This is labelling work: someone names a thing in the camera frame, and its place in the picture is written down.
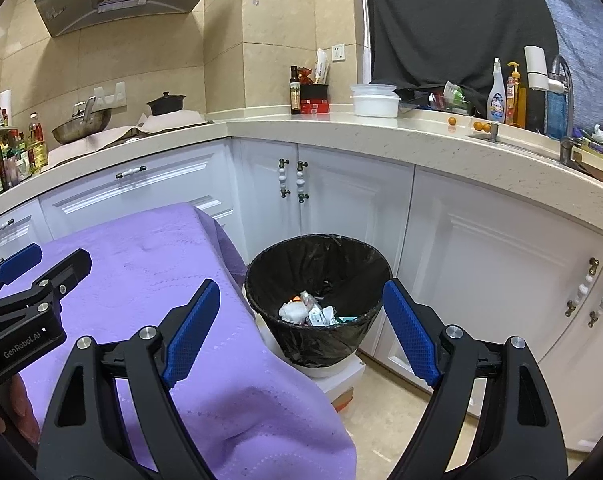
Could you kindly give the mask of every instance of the countertop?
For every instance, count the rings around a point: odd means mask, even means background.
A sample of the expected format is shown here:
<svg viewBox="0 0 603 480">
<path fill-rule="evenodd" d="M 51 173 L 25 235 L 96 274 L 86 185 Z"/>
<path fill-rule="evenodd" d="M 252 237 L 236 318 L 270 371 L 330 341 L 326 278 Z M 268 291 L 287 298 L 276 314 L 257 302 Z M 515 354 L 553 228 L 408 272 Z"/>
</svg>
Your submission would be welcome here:
<svg viewBox="0 0 603 480">
<path fill-rule="evenodd" d="M 474 119 L 456 116 L 456 126 L 450 126 L 450 116 L 423 110 L 413 110 L 398 119 L 364 118 L 347 112 L 271 115 L 158 134 L 86 155 L 28 179 L 0 196 L 0 215 L 104 168 L 200 142 L 244 137 L 296 142 L 415 164 L 507 192 L 603 232 L 603 183 L 520 148 L 470 138 Z M 505 136 L 511 130 L 518 128 L 500 126 L 500 134 Z"/>
</svg>

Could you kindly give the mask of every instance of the purple cloth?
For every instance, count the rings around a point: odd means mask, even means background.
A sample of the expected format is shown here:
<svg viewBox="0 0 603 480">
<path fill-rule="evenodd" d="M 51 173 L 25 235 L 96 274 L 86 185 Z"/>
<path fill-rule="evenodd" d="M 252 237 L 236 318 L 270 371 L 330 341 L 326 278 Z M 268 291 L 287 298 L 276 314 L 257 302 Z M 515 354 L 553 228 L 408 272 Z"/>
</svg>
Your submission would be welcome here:
<svg viewBox="0 0 603 480">
<path fill-rule="evenodd" d="M 41 263 L 2 295 L 28 288 L 77 248 L 91 254 L 92 272 L 62 302 L 68 340 L 22 372 L 40 422 L 79 337 L 128 339 L 211 278 L 221 291 L 219 315 L 190 375 L 171 391 L 208 466 L 219 480 L 355 478 L 355 447 L 328 399 L 262 342 L 231 276 L 241 281 L 245 266 L 219 224 L 188 204 L 107 222 L 44 245 Z M 137 459 L 150 466 L 127 382 L 118 386 Z"/>
</svg>

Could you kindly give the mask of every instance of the kitchen cabinet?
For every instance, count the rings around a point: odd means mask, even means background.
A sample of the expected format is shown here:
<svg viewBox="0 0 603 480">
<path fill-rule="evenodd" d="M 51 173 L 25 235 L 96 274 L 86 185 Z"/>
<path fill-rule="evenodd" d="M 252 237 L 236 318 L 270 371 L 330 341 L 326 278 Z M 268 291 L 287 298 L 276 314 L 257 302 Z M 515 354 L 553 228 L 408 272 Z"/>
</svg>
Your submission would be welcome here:
<svg viewBox="0 0 603 480">
<path fill-rule="evenodd" d="M 566 447 L 591 451 L 603 435 L 603 267 L 566 332 L 539 363 L 555 402 Z"/>
<path fill-rule="evenodd" d="M 406 233 L 415 167 L 346 152 L 299 147 L 304 181 L 301 231 L 340 234 L 377 248 L 392 267 L 399 267 Z M 369 355 L 386 319 L 383 310 L 361 343 Z"/>
<path fill-rule="evenodd" d="M 52 240 L 38 199 L 30 200 L 0 216 L 0 259 L 30 244 Z"/>
<path fill-rule="evenodd" d="M 217 219 L 243 247 L 233 205 L 230 147 L 216 141 L 140 158 L 102 170 L 41 197 L 53 238 L 116 218 L 189 202 Z"/>
<path fill-rule="evenodd" d="M 234 139 L 232 152 L 246 234 L 244 259 L 250 263 L 271 245 L 301 234 L 294 173 L 297 144 Z M 286 178 L 284 190 L 290 191 L 284 196 L 280 176 Z"/>
<path fill-rule="evenodd" d="M 483 187 L 415 172 L 397 275 L 415 301 L 475 339 L 520 335 L 542 359 L 583 310 L 565 315 L 592 257 L 603 262 L 603 235 L 591 229 Z M 389 322 L 374 356 L 425 387 Z M 470 412 L 479 413 L 482 398 L 477 381 Z"/>
</svg>

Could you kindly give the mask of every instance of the blue gripper pad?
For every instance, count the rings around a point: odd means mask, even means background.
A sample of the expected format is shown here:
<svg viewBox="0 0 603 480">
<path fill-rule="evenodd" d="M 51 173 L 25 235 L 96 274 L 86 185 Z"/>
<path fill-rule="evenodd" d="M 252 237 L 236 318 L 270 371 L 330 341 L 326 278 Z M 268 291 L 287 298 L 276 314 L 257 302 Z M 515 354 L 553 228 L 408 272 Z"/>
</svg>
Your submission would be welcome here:
<svg viewBox="0 0 603 480">
<path fill-rule="evenodd" d="M 166 351 L 166 369 L 162 375 L 170 389 L 188 377 L 212 322 L 219 312 L 219 285 L 215 282 L 203 291 Z"/>
<path fill-rule="evenodd" d="M 0 283 L 10 285 L 40 263 L 41 248 L 37 244 L 30 244 L 0 263 Z"/>
<path fill-rule="evenodd" d="M 387 282 L 383 288 L 383 308 L 415 375 L 428 386 L 437 384 L 441 372 L 437 369 L 435 344 L 393 282 Z"/>
</svg>

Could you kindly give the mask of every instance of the bottle label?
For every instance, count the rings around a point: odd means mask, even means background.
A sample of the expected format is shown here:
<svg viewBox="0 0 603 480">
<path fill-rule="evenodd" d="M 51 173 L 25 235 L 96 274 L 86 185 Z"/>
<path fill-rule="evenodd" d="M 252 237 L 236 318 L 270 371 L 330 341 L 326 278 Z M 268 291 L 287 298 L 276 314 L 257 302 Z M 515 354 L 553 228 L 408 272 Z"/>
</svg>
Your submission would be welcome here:
<svg viewBox="0 0 603 480">
<path fill-rule="evenodd" d="M 504 97 L 499 92 L 493 95 L 488 114 L 495 121 L 504 117 Z"/>
<path fill-rule="evenodd" d="M 301 85 L 297 82 L 290 83 L 290 108 L 301 110 Z"/>
</svg>

